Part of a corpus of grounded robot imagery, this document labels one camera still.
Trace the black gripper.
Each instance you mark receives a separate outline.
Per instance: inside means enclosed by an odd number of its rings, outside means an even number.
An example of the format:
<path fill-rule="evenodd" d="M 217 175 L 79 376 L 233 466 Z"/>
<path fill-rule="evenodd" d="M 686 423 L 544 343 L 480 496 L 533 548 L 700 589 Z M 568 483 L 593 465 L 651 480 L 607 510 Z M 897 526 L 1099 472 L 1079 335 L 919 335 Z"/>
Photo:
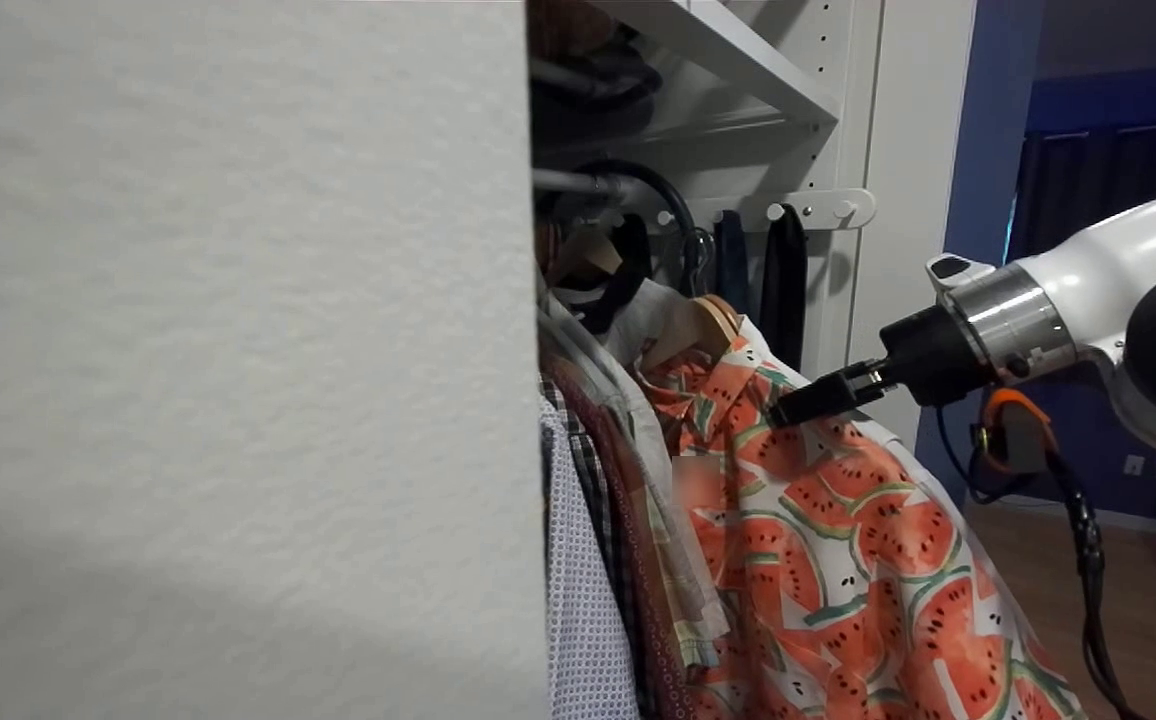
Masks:
<path fill-rule="evenodd" d="M 794 390 L 782 390 L 769 417 L 779 429 L 846 417 L 882 396 L 886 381 L 905 385 L 919 403 L 953 403 L 990 381 L 987 361 L 970 348 L 969 329 L 944 302 L 905 315 L 879 331 L 886 348 L 879 363 L 846 363 Z"/>

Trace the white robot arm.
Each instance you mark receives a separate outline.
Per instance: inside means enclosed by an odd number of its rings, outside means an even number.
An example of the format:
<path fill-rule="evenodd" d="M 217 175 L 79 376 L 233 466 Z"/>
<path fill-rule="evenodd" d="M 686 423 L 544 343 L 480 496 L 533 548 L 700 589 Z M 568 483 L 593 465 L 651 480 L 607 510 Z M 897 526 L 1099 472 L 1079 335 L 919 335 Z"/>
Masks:
<path fill-rule="evenodd" d="M 1048 253 L 927 263 L 937 301 L 879 329 L 860 361 L 771 398 L 777 423 L 856 411 L 886 387 L 953 403 L 987 385 L 1097 368 L 1121 423 L 1156 449 L 1156 198 L 1113 212 Z"/>

